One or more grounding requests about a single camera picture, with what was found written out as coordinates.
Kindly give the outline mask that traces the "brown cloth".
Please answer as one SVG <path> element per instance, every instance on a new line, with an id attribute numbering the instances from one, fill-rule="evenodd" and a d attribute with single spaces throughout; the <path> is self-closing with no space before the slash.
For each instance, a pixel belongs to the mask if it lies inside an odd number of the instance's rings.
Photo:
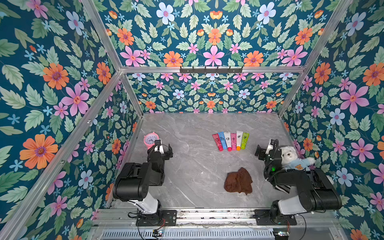
<path id="1" fill-rule="evenodd" d="M 244 193 L 246 195 L 253 192 L 252 177 L 245 168 L 240 168 L 237 172 L 227 174 L 224 189 L 229 193 Z"/>

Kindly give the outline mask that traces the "blue toothpaste tube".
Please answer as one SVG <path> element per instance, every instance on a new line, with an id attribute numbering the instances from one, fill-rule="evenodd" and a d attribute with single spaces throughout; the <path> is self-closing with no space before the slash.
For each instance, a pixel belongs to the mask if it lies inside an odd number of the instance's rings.
<path id="1" fill-rule="evenodd" d="M 220 138 L 220 142 L 221 142 L 222 148 L 224 150 L 226 150 L 227 149 L 227 144 L 226 144 L 225 134 L 224 134 L 224 132 L 220 132 L 218 134 L 219 134 L 219 138 Z"/>

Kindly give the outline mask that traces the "magenta toothpaste tube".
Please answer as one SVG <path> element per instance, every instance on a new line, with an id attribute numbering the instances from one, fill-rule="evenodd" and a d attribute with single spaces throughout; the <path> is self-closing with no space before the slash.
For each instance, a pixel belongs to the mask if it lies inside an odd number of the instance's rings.
<path id="1" fill-rule="evenodd" d="M 223 148 L 223 144 L 222 144 L 221 137 L 220 137 L 219 133 L 214 134 L 213 138 L 215 140 L 215 143 L 217 144 L 219 151 L 222 152 L 224 150 L 224 148 Z"/>

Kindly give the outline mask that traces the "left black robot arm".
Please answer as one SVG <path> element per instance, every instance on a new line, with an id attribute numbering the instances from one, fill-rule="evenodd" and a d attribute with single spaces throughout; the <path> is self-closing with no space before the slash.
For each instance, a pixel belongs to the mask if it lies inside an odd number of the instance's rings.
<path id="1" fill-rule="evenodd" d="M 113 197 L 134 205 L 144 215 L 155 215 L 160 212 L 161 203 L 152 197 L 149 187 L 163 185 L 165 161 L 173 157 L 173 149 L 156 140 L 147 153 L 146 162 L 126 163 L 123 166 L 115 181 Z"/>

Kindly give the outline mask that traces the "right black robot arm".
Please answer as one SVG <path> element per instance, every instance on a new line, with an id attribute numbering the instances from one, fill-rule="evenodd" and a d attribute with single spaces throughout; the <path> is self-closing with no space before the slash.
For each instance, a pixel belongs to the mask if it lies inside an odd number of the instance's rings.
<path id="1" fill-rule="evenodd" d="M 339 210 L 342 200 L 330 177 L 319 169 L 312 170 L 315 159 L 302 158 L 293 146 L 279 145 L 270 140 L 267 148 L 257 147 L 255 156 L 265 164 L 263 176 L 276 190 L 296 195 L 285 200 L 273 201 L 269 210 L 255 210 L 258 225 L 296 225 L 296 215 L 311 212 L 324 213 Z"/>

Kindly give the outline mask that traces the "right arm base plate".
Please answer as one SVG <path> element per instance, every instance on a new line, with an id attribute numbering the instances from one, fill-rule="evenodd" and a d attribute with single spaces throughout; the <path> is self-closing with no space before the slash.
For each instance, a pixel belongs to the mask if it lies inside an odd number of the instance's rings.
<path id="1" fill-rule="evenodd" d="M 294 215 L 278 215 L 278 212 L 271 210 L 254 210 L 253 218 L 258 226 L 296 226 L 297 221 Z"/>

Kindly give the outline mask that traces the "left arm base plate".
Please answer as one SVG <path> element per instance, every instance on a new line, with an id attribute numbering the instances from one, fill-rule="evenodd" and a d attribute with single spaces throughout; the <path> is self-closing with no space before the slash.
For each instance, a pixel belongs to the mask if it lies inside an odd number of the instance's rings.
<path id="1" fill-rule="evenodd" d="M 143 214 L 138 212 L 137 227 L 174 227 L 177 221 L 176 210 L 160 210 L 155 214 Z"/>

